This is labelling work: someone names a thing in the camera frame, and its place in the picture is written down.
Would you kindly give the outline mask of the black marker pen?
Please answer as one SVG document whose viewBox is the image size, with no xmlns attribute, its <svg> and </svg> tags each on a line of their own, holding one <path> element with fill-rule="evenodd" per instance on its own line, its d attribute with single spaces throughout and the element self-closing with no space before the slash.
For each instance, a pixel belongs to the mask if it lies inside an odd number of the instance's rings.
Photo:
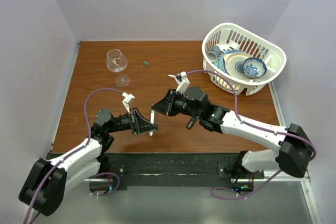
<svg viewBox="0 0 336 224">
<path fill-rule="evenodd" d="M 195 118 L 195 117 L 191 117 L 190 118 L 190 120 L 189 120 L 189 122 L 187 123 L 187 125 L 186 125 L 186 128 L 188 129 L 188 130 L 190 130 L 193 126 L 194 126 L 194 124 L 197 122 L 197 118 Z"/>
</svg>

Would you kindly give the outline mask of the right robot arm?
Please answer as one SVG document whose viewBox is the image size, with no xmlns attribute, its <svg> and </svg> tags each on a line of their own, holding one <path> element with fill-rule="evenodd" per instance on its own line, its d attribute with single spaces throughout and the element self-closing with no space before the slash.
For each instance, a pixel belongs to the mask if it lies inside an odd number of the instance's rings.
<svg viewBox="0 0 336 224">
<path fill-rule="evenodd" d="M 200 87 L 191 87 L 184 93 L 169 89 L 151 108 L 167 116 L 190 116 L 188 129 L 198 121 L 208 131 L 236 135 L 264 146 L 263 151 L 239 154 L 234 164 L 234 173 L 239 178 L 261 169 L 277 168 L 290 176 L 303 178 L 314 157 L 313 146 L 301 126 L 270 125 L 236 115 L 228 108 L 211 103 Z"/>
</svg>

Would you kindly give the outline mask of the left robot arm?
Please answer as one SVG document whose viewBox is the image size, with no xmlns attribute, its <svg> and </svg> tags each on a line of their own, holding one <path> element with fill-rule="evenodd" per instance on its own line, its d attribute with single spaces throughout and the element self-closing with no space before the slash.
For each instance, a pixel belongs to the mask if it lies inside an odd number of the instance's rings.
<svg viewBox="0 0 336 224">
<path fill-rule="evenodd" d="M 91 127 L 91 136 L 72 150 L 50 160 L 40 158 L 33 164 L 18 199 L 45 216 L 53 214 L 64 195 L 83 180 L 108 174 L 102 156 L 110 148 L 114 132 L 130 130 L 139 135 L 158 130 L 158 125 L 141 115 L 137 108 L 114 117 L 102 109 Z"/>
</svg>

